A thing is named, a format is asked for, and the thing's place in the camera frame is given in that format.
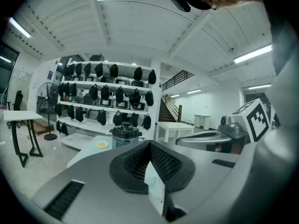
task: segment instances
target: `shelf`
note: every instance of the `shelf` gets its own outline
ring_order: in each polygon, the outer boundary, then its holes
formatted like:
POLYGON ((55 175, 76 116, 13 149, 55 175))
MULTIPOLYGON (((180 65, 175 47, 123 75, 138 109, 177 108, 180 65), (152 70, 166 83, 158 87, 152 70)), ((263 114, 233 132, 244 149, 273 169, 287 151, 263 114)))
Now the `shelf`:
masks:
POLYGON ((83 149, 85 145, 90 142, 94 137, 80 134, 80 133, 73 133, 65 138, 61 139, 60 142, 67 146, 74 147, 76 149, 83 149))
MULTIPOLYGON (((66 123, 67 125, 71 125, 77 128, 86 129, 86 130, 90 130, 90 131, 94 131, 106 135, 111 135, 109 131, 115 127, 114 124, 106 124, 105 126, 102 126, 97 120, 86 119, 86 118, 84 118, 84 120, 81 123, 76 119, 71 120, 70 117, 61 117, 58 118, 58 120, 59 122, 66 123)), ((146 132, 146 130, 141 126, 137 126, 137 128, 139 129, 140 132, 142 132, 142 134, 146 132)))
POLYGON ((135 89, 138 89, 141 96, 145 96, 146 93, 150 91, 150 88, 93 81, 63 81, 63 83, 70 83, 70 85, 76 83, 77 88, 81 90, 89 90, 92 86, 94 86, 94 84, 96 84, 99 89, 102 89, 105 85, 107 85, 109 87, 109 91, 113 93, 116 92, 117 88, 122 87, 124 94, 132 94, 135 89))
POLYGON ((148 80, 149 74, 152 70, 151 67, 146 67, 146 66, 139 66, 139 65, 131 65, 127 63, 119 63, 119 62, 71 62, 68 64, 78 64, 82 63, 82 71, 84 70, 84 67, 90 63, 91 64, 91 73, 95 74, 94 68, 96 67, 97 64, 103 63, 103 74, 110 76, 110 67, 114 64, 118 65, 118 76, 120 77, 127 77, 127 78, 133 78, 134 77, 134 71, 136 70, 137 67, 141 67, 142 69, 142 80, 148 80))
POLYGON ((66 102, 66 101, 58 101, 62 105, 69 105, 74 107, 82 107, 86 109, 92 109, 92 110, 105 110, 110 112, 121 112, 121 113, 128 113, 128 114, 142 114, 142 115, 148 115, 149 113, 146 111, 138 111, 138 110, 125 110, 125 109, 117 109, 117 108, 109 108, 109 107, 102 107, 102 106, 95 106, 95 105, 84 105, 84 104, 78 104, 78 103, 72 103, 72 102, 66 102))

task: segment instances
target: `white table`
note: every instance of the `white table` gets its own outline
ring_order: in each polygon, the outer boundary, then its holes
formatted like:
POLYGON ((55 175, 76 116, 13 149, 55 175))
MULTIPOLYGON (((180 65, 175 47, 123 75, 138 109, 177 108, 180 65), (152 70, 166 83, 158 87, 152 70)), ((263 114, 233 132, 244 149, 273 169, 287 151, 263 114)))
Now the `white table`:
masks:
POLYGON ((158 140, 160 128, 165 129, 164 142, 168 142, 169 131, 177 131, 178 132, 177 138, 179 138, 181 130, 191 130, 191 134, 193 134, 195 129, 194 126, 177 123, 177 122, 158 122, 157 130, 156 130, 156 140, 158 140))
POLYGON ((80 161, 83 158, 86 158, 90 155, 98 154, 105 152, 107 150, 111 149, 111 144, 112 144, 112 137, 106 137, 106 136, 101 136, 97 135, 95 136, 90 142, 86 143, 84 145, 84 148, 75 156, 69 163, 66 165, 67 168, 75 164, 76 162, 80 161), (97 148, 96 145, 100 141, 106 141, 109 143, 109 146, 106 148, 97 148))
POLYGON ((197 114, 195 114, 194 116, 194 126, 196 128, 200 128, 200 126, 203 126, 204 130, 209 130, 211 116, 197 114))
POLYGON ((18 120, 27 120, 28 132, 29 132, 29 135, 30 135, 31 143, 32 143, 32 148, 29 151, 29 155, 34 156, 34 157, 43 157, 43 154, 42 154, 42 152, 41 152, 41 150, 38 146, 38 142, 36 140, 36 133, 34 131, 34 126, 33 126, 33 120, 34 119, 42 119, 42 118, 43 117, 41 115, 39 115, 39 114, 37 114, 33 111, 9 111, 9 110, 4 111, 4 120, 5 121, 11 121, 11 131, 12 131, 12 136, 13 136, 14 151, 15 151, 15 154, 19 156, 20 162, 21 162, 21 165, 23 166, 23 168, 25 167, 26 161, 28 159, 28 154, 20 152, 18 139, 17 139, 16 127, 15 127, 16 121, 18 121, 18 120), (34 144, 33 144, 30 129, 32 131, 32 135, 33 135, 33 138, 34 138, 34 142, 36 144, 38 154, 34 153, 35 147, 34 147, 34 144))

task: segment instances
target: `black lid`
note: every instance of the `black lid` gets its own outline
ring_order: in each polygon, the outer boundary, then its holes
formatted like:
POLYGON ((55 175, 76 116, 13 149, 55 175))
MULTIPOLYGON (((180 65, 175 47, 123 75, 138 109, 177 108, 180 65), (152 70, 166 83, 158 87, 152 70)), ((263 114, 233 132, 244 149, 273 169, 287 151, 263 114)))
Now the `black lid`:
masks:
POLYGON ((133 139, 142 135, 142 133, 139 132, 139 129, 133 127, 132 123, 129 122, 122 122, 120 126, 114 127, 110 132, 115 137, 121 139, 133 139))

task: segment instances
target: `black chair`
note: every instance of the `black chair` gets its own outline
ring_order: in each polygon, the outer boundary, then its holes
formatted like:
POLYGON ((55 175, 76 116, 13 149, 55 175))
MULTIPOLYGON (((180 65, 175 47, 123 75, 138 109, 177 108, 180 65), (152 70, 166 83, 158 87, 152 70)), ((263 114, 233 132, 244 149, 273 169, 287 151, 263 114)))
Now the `black chair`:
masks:
MULTIPOLYGON (((16 96, 15 96, 15 101, 14 101, 14 111, 20 111, 20 106, 21 106, 21 102, 23 100, 23 95, 22 95, 22 91, 18 91, 16 96)), ((11 102, 7 102, 8 104, 8 109, 10 110, 10 103, 11 102)), ((18 126, 18 128, 20 128, 20 126, 18 125, 22 125, 21 121, 16 121, 16 125, 18 126)), ((7 122, 7 126, 10 129, 11 126, 11 122, 7 122)))

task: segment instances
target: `stair railing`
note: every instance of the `stair railing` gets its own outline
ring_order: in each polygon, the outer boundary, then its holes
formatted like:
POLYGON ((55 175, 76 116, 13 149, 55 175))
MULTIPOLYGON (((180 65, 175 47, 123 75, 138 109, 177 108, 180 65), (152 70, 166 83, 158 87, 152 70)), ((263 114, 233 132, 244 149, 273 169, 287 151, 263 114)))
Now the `stair railing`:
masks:
POLYGON ((177 122, 181 122, 182 119, 182 109, 183 106, 179 105, 178 107, 173 103, 173 101, 168 97, 168 95, 162 96, 162 100, 165 103, 167 109, 170 111, 172 116, 177 122))

